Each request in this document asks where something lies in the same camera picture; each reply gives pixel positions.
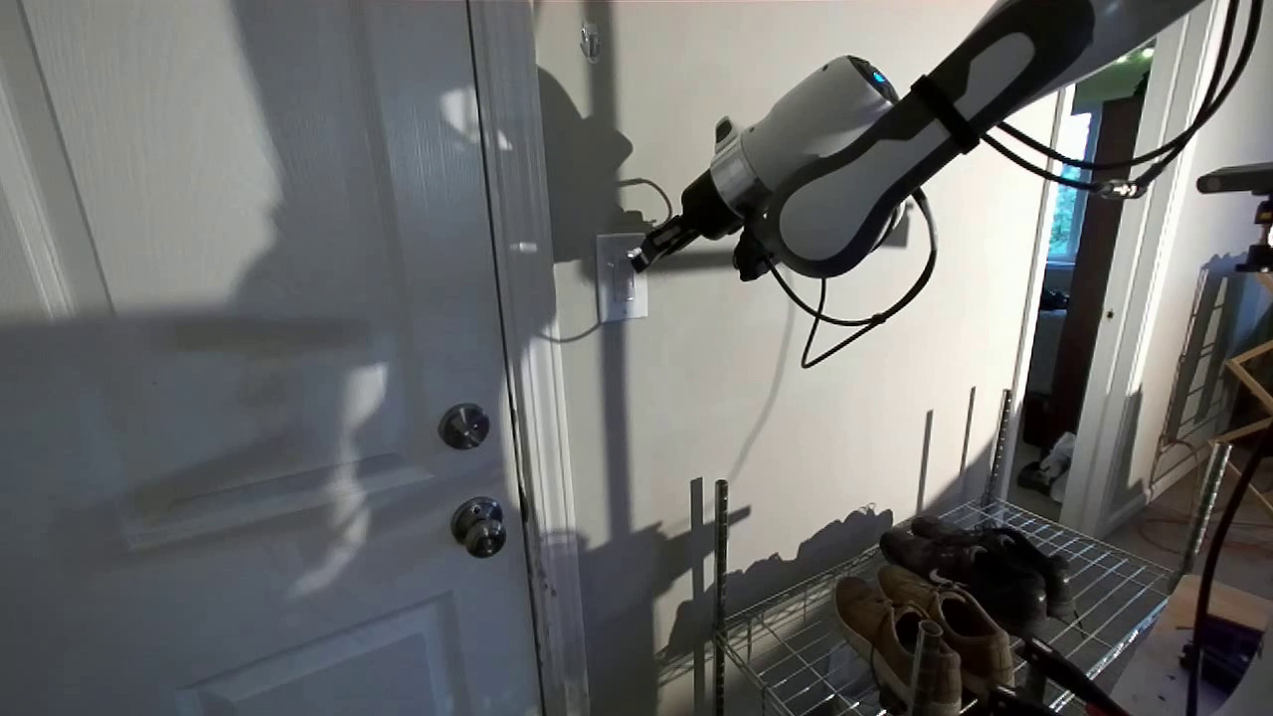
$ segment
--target white wall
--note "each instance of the white wall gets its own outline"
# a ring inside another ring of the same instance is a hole
[[[931,493],[959,472],[970,388],[970,453],[992,444],[1032,314],[1041,202],[1040,178],[986,151],[946,167],[927,187],[943,229],[931,289],[888,331],[801,375],[809,324],[774,284],[736,284],[727,245],[699,245],[658,272],[649,317],[596,326],[593,236],[660,217],[653,190],[616,190],[616,178],[649,174],[679,195],[711,158],[718,121],[762,121],[782,93],[843,53],[913,88],[986,7],[992,0],[536,3],[556,338],[600,712],[653,709],[653,652],[679,642],[686,601],[711,586],[698,571],[707,542],[687,537],[698,479],[727,479],[732,504],[747,508],[732,533],[732,566],[747,569],[763,556],[809,560],[803,542],[851,524],[851,514],[873,537],[888,518],[909,518],[927,411]],[[1032,107],[1022,126],[1048,135],[1052,110]],[[914,229],[909,252],[841,278],[837,308],[888,308],[919,267]]]
[[[1195,27],[1178,27],[1155,58],[1142,148],[1163,145],[1166,133],[1195,117],[1210,78],[1210,54],[1219,46],[1220,3],[1205,3]],[[1061,520],[1084,529],[1117,529],[1142,500],[1189,479],[1205,457],[1205,444],[1163,444],[1171,418],[1171,388],[1178,359],[1189,338],[1189,309],[1202,267],[1227,255],[1244,255],[1259,240],[1252,195],[1197,195],[1197,174],[1232,164],[1273,158],[1273,17],[1264,11],[1259,54],[1236,82],[1232,101],[1197,135],[1197,145],[1174,164],[1174,170],[1121,216],[1117,255],[1106,289],[1106,326],[1100,333],[1089,388],[1084,407],[1084,434],[1075,451],[1075,481]],[[1244,278],[1240,288],[1240,333],[1252,331],[1271,294]]]

